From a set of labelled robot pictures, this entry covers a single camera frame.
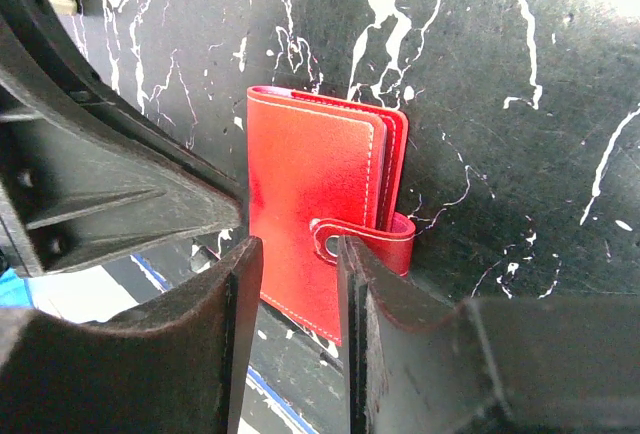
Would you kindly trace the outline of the red card holder wallet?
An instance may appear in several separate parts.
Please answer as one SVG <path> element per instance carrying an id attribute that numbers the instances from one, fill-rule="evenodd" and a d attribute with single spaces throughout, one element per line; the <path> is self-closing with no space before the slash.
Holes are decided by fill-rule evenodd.
<path id="1" fill-rule="evenodd" d="M 261 298 L 341 342 L 338 237 L 408 273 L 416 226 L 396 203 L 409 123 L 401 111 L 274 86 L 247 90 L 249 230 L 263 244 Z"/>

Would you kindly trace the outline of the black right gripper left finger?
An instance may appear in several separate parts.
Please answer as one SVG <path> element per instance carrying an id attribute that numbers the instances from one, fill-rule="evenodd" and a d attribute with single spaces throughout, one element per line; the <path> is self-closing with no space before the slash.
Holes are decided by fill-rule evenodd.
<path id="1" fill-rule="evenodd" d="M 262 242 L 248 237 L 104 323 L 3 309 L 2 431 L 236 432 L 262 274 Z"/>

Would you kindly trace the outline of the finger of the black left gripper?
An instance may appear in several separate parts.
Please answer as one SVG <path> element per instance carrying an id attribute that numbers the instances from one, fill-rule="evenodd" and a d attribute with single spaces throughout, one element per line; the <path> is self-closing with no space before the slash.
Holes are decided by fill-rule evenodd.
<path id="1" fill-rule="evenodd" d="M 77 271 L 238 226 L 240 188 L 104 84 L 48 0 L 1 0 L 1 254 Z"/>

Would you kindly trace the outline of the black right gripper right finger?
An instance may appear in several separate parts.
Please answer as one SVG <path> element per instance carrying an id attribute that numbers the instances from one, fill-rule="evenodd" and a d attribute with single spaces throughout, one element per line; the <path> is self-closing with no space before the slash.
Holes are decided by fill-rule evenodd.
<path id="1" fill-rule="evenodd" d="M 635 433 L 639 302 L 470 298 L 454 307 L 338 242 L 353 433 Z"/>

